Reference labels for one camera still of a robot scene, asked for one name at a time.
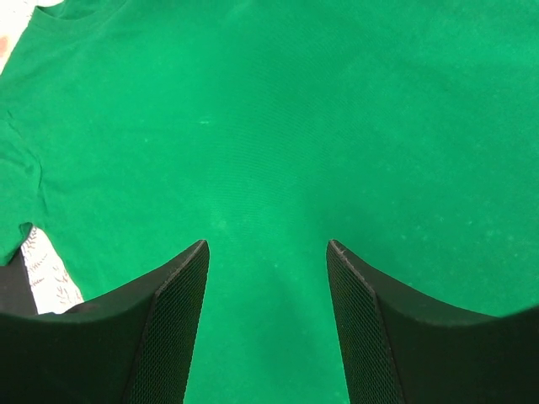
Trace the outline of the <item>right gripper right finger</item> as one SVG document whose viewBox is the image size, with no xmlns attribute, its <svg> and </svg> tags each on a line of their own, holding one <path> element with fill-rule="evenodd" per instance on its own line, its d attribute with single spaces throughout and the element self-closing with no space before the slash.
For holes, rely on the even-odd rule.
<svg viewBox="0 0 539 404">
<path fill-rule="evenodd" d="M 537 402 L 537 308 L 496 317 L 447 304 L 335 240 L 326 260 L 351 402 Z"/>
</svg>

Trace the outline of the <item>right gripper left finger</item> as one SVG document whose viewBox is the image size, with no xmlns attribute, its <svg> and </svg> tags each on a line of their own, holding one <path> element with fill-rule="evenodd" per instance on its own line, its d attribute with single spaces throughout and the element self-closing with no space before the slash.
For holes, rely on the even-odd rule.
<svg viewBox="0 0 539 404">
<path fill-rule="evenodd" d="M 62 314 L 40 314 L 20 254 L 1 268 L 4 403 L 180 403 L 210 250 L 163 266 Z"/>
</svg>

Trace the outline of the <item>green t shirt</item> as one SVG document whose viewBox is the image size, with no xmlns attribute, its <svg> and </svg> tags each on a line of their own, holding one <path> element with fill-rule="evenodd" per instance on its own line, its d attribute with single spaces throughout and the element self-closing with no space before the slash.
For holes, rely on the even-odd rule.
<svg viewBox="0 0 539 404">
<path fill-rule="evenodd" d="M 325 251 L 491 316 L 538 302 L 535 1 L 65 1 L 1 76 L 1 260 L 85 299 L 200 239 L 186 400 L 342 403 Z"/>
</svg>

